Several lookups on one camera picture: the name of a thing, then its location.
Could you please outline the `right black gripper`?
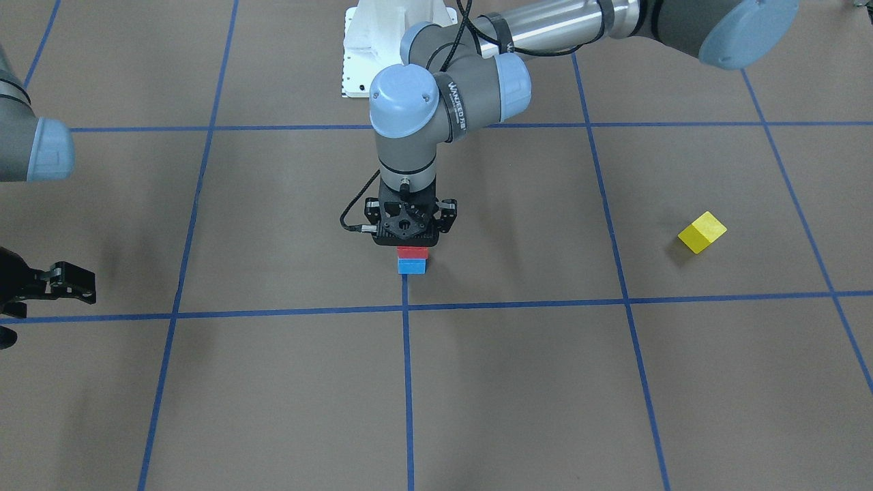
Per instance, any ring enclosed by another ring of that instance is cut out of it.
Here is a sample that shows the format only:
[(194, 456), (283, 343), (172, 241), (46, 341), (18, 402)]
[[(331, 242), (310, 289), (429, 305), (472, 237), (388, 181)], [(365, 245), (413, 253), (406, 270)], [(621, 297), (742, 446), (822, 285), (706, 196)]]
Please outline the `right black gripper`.
[(25, 319), (27, 306), (18, 299), (33, 280), (33, 271), (24, 259), (13, 251), (1, 248), (1, 311), (16, 319)]

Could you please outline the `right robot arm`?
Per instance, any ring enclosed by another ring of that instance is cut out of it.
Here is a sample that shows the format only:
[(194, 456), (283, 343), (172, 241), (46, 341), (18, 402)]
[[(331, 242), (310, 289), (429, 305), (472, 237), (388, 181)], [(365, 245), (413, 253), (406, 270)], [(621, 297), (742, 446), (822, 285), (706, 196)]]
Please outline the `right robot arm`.
[[(74, 170), (74, 142), (62, 121), (38, 117), (31, 97), (1, 53), (1, 178), (9, 181), (49, 181), (68, 178)], [(2, 315), (27, 316), (28, 299), (83, 299), (93, 288), (93, 274), (77, 285), (75, 265), (57, 262), (46, 271), (33, 269), (7, 248), (1, 249)]]

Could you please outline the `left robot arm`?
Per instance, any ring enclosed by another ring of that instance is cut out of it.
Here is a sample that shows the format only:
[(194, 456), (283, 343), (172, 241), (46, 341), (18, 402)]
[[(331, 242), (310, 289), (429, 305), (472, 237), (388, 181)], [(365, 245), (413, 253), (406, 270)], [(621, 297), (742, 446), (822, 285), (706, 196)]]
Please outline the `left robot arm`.
[(788, 32), (797, 1), (540, 1), (458, 28), (418, 24), (401, 62), (370, 86), (380, 200), (432, 199), (437, 146), (527, 109), (527, 59), (564, 56), (602, 38), (642, 36), (702, 64), (739, 70)]

